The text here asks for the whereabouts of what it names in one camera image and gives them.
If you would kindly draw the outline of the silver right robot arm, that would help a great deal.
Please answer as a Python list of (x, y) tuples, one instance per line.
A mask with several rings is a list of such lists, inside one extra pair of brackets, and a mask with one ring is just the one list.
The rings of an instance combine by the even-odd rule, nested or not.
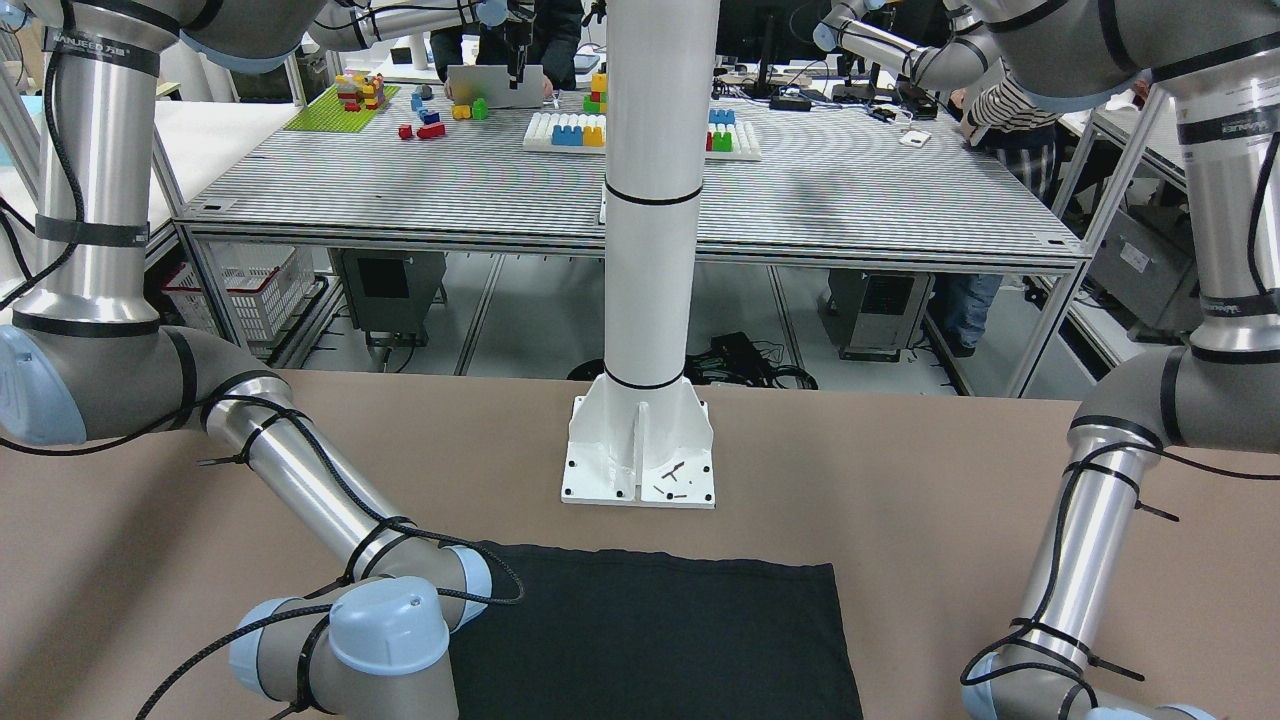
[(8, 296), (3, 425), (15, 450), (88, 451), (200, 428), (236, 450), (346, 569), (256, 607), (212, 643), (288, 712), (457, 719), (452, 633), (499, 559), (401, 516), (248, 350), (163, 325), (143, 295), (154, 87), (186, 41), (239, 70), (279, 67), (305, 32), (360, 22), (337, 1), (27, 1), (45, 26), (47, 127), (35, 240), (44, 269)]

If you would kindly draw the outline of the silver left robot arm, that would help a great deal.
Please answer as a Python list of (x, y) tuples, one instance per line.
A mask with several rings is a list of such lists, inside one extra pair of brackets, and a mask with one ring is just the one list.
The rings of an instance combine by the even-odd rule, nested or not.
[(961, 675), (974, 719), (1202, 719), (1085, 679), (1144, 473), (1174, 446), (1277, 451), (1275, 1), (977, 1), (1012, 78), (1082, 109), (1142, 70), (1172, 101), (1202, 323), (1115, 366), (1071, 420), (1071, 457), (1009, 635)]

